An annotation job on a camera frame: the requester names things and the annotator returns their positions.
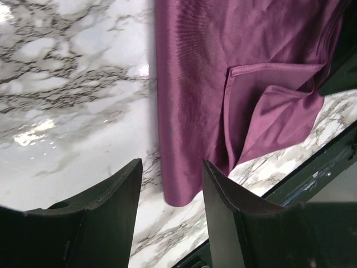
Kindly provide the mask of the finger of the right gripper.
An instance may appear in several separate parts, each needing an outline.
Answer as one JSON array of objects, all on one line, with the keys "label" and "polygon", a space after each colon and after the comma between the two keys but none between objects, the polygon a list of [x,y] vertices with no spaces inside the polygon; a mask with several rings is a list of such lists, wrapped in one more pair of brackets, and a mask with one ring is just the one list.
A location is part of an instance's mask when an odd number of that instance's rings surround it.
[{"label": "finger of the right gripper", "polygon": [[356,39],[340,39],[330,74],[319,87],[319,94],[325,97],[352,89],[356,89]]}]

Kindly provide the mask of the purple cloth napkin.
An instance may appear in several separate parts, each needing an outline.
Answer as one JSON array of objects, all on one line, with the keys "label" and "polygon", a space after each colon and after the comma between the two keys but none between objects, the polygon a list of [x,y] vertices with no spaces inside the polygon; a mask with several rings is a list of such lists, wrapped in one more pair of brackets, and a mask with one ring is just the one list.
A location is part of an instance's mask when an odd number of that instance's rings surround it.
[{"label": "purple cloth napkin", "polygon": [[352,1],[157,1],[165,201],[189,204],[201,163],[238,164],[303,142],[324,103]]}]

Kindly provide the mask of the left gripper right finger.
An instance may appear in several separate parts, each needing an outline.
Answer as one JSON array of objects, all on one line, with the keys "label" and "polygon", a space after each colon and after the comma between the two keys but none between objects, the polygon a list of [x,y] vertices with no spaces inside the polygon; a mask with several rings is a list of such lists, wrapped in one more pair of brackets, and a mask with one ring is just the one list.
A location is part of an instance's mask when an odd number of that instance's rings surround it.
[{"label": "left gripper right finger", "polygon": [[202,165],[214,267],[355,267],[356,204],[283,207]]}]

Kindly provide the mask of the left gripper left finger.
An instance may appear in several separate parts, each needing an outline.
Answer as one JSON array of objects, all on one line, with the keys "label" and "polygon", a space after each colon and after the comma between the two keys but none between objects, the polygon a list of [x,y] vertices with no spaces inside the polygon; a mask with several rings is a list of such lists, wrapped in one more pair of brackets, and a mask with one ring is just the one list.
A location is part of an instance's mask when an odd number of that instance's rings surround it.
[{"label": "left gripper left finger", "polygon": [[1,208],[2,267],[127,267],[142,183],[134,159],[47,209]]}]

